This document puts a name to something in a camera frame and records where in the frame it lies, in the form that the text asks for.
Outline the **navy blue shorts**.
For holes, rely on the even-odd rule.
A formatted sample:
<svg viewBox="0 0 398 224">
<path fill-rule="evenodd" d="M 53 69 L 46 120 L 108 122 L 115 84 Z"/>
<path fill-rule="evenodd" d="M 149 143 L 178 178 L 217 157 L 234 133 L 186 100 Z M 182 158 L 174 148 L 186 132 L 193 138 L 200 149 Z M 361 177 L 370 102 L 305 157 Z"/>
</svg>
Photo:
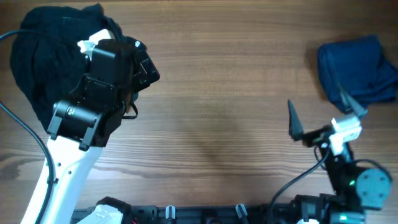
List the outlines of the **navy blue shorts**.
<svg viewBox="0 0 398 224">
<path fill-rule="evenodd" d="M 326 98 L 340 111 L 345 110 L 340 86 L 365 108 L 397 99 L 397 67 L 375 35 L 321 45 L 317 70 Z"/>
</svg>

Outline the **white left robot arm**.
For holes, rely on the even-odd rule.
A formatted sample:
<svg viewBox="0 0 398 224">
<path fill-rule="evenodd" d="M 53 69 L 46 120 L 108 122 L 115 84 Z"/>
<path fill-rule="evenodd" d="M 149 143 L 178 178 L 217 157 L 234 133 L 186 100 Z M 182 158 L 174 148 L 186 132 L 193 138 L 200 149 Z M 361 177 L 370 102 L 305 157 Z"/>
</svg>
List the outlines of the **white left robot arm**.
<svg viewBox="0 0 398 224">
<path fill-rule="evenodd" d="M 138 93 L 160 78 L 138 41 L 98 41 L 85 51 L 88 73 L 53 105 L 47 128 L 49 158 L 23 223 L 68 223 L 88 174 L 124 119 L 137 118 Z"/>
</svg>

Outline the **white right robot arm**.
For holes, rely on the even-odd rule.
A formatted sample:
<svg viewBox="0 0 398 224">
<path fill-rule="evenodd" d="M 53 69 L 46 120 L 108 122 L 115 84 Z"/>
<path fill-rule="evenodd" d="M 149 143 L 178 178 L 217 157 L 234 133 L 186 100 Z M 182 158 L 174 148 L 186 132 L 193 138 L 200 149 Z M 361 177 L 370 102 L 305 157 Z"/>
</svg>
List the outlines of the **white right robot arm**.
<svg viewBox="0 0 398 224">
<path fill-rule="evenodd" d="M 361 167 L 361 160 L 354 158 L 349 144 L 361 134 L 361 119 L 368 111 L 342 86 L 338 89 L 343 115 L 314 131 L 303 130 L 294 104 L 287 102 L 290 137 L 312 147 L 317 158 L 317 163 L 298 178 L 322 167 L 334 191 L 317 197 L 297 195 L 290 203 L 294 223 L 365 223 L 366 211 L 381 210 L 391 192 L 393 178 L 383 166 L 369 159 L 370 167 Z"/>
</svg>

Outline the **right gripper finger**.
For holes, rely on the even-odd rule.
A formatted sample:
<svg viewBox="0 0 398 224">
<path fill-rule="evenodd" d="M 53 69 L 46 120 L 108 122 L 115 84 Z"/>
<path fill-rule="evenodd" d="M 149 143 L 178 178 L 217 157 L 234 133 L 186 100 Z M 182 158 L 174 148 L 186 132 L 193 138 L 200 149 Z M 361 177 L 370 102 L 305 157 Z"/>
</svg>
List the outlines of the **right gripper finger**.
<svg viewBox="0 0 398 224">
<path fill-rule="evenodd" d="M 355 114 L 359 119 L 363 119 L 368 110 L 365 109 L 361 104 L 359 104 L 339 83 L 338 84 L 340 99 L 343 104 L 344 114 Z"/>
<path fill-rule="evenodd" d="M 303 126 L 292 101 L 288 100 L 287 104 L 289 109 L 289 136 L 294 141 L 300 141 L 304 134 Z"/>
</svg>

